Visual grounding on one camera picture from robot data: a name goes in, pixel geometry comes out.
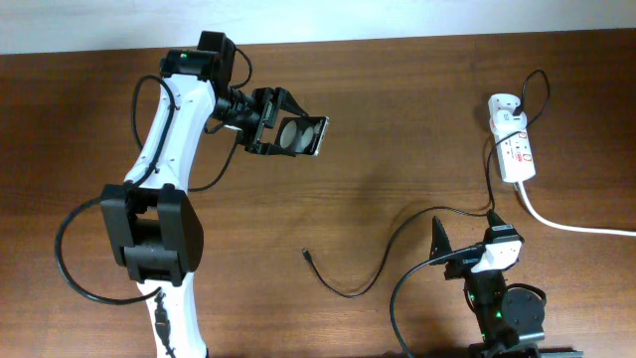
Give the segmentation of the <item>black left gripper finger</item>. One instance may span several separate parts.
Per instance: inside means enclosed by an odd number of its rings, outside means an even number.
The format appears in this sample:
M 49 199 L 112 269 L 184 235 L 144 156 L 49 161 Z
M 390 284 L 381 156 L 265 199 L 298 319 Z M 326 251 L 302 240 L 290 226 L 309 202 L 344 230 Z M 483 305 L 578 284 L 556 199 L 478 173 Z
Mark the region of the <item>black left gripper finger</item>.
M 273 109 L 270 112 L 272 118 L 276 118 L 281 110 L 300 117 L 308 116 L 308 113 L 300 106 L 289 90 L 276 88 L 272 94 Z
M 290 150 L 283 149 L 281 146 L 270 142 L 262 142 L 261 136 L 255 132 L 246 132 L 244 135 L 245 151 L 256 155 L 284 155 L 295 157 L 296 154 Z

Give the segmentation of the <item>black Galaxy flip phone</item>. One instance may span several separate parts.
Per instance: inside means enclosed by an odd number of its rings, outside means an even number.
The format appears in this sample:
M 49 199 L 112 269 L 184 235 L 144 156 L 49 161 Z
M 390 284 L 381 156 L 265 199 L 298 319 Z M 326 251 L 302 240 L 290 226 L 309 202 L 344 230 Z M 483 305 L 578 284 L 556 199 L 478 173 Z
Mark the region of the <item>black Galaxy flip phone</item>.
M 328 116 L 284 117 L 274 143 L 291 154 L 318 156 L 329 124 Z

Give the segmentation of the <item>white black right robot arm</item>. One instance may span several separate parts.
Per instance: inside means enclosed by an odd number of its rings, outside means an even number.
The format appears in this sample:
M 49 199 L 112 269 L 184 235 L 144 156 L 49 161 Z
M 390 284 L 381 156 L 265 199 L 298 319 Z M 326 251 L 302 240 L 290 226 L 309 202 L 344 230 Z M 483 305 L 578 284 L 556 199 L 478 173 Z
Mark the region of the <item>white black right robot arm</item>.
M 508 283 L 504 272 L 518 261 L 525 239 L 494 211 L 482 241 L 452 250 L 438 218 L 432 219 L 430 258 L 444 278 L 464 281 L 464 298 L 475 315 L 482 341 L 469 346 L 472 357 L 539 357 L 545 338 L 547 295 L 526 283 Z

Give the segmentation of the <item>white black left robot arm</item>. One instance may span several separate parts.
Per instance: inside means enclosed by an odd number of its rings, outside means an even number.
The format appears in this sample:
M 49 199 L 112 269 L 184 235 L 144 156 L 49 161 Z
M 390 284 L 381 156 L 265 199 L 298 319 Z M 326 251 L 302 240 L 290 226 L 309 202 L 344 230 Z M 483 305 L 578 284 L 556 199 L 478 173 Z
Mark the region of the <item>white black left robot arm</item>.
M 213 118 L 257 155 L 320 151 L 329 119 L 311 116 L 282 88 L 246 95 L 231 87 L 236 45 L 202 33 L 194 50 L 171 50 L 160 63 L 160 101 L 139 157 L 122 184 L 107 184 L 101 212 L 118 265 L 145 302 L 158 356 L 206 357 L 194 297 L 204 230 L 189 200 L 198 143 Z

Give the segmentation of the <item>white charger adapter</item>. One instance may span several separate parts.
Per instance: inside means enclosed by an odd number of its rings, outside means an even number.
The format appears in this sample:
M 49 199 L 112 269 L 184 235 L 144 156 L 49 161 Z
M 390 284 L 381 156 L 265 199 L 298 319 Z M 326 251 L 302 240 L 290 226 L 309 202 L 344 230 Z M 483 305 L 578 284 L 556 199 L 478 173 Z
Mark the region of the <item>white charger adapter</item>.
M 491 115 L 491 131 L 497 135 L 522 130 L 527 126 L 528 120 L 524 112 L 514 116 L 509 110 L 500 110 Z

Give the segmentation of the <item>white power strip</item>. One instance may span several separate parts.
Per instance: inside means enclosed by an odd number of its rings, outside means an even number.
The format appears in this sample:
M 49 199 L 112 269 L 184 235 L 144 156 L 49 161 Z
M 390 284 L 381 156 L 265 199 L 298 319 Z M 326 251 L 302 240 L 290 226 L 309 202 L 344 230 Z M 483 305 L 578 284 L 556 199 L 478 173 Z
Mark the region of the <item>white power strip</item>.
M 491 115 L 500 110 L 509 110 L 514 116 L 521 100 L 510 93 L 495 93 L 488 100 Z M 494 134 L 502 180 L 506 183 L 524 182 L 536 175 L 534 156 L 526 128 L 503 135 Z

